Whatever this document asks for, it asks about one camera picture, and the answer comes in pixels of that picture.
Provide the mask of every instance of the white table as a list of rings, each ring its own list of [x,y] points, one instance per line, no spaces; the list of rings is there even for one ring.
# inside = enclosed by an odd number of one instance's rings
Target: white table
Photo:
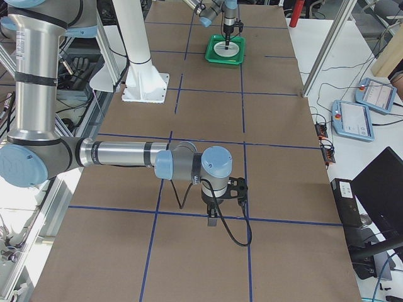
[[[327,32],[331,27],[331,24],[331,20],[302,19],[298,21],[296,28],[289,28],[295,55],[298,59],[298,66],[302,72],[301,76],[304,82],[308,75],[303,72],[310,72]],[[368,58],[373,58],[371,50],[355,24],[352,21],[348,21],[341,32],[340,37],[336,41],[323,69],[339,66],[354,66],[366,62]],[[354,69],[331,69],[328,71],[322,71],[309,94],[309,104],[311,106],[315,106],[318,110],[318,113],[325,116],[327,121],[330,121],[330,112],[316,104],[321,84],[325,82],[336,87],[357,86],[362,72],[367,66],[368,64],[364,66],[361,74],[356,78],[352,85],[351,81],[360,71],[361,66],[355,67]],[[363,78],[365,77],[371,77],[384,83],[388,82],[388,79],[386,78],[374,77],[370,68],[368,68],[364,74]],[[331,86],[323,85],[319,103],[330,109],[333,101],[335,99],[340,99],[344,92],[345,89],[335,89]],[[343,100],[353,101],[354,93],[355,89],[349,89]],[[398,96],[396,96],[395,102],[400,104],[402,103]],[[311,112],[315,113],[316,111],[314,108],[311,108]],[[403,108],[394,106],[392,112],[403,114]],[[371,119],[372,123],[388,123],[398,120],[399,118],[393,116],[383,116],[371,111]],[[329,136],[331,136],[330,126],[328,126],[327,131]],[[392,147],[392,149],[403,158],[403,122],[390,126],[374,127],[374,134],[375,141],[368,143],[350,138],[339,137],[333,131],[333,144],[336,152],[334,156],[336,159],[336,164],[330,165],[327,171],[330,181],[336,177],[353,179],[387,146]],[[359,205],[359,207],[360,213],[364,212],[361,205]],[[371,226],[371,228],[373,229],[374,233],[378,232],[375,226]],[[379,240],[384,239],[381,235],[378,236],[378,238]],[[397,263],[398,269],[403,268],[403,263],[398,257],[394,257],[394,261]],[[382,281],[382,285],[384,287],[392,287],[392,289],[390,291],[378,290],[378,299],[384,300],[386,295],[403,297],[403,273],[392,272],[392,277],[392,282]],[[362,281],[357,277],[357,282],[360,287],[362,297],[372,297],[376,281],[377,280],[375,278]]]

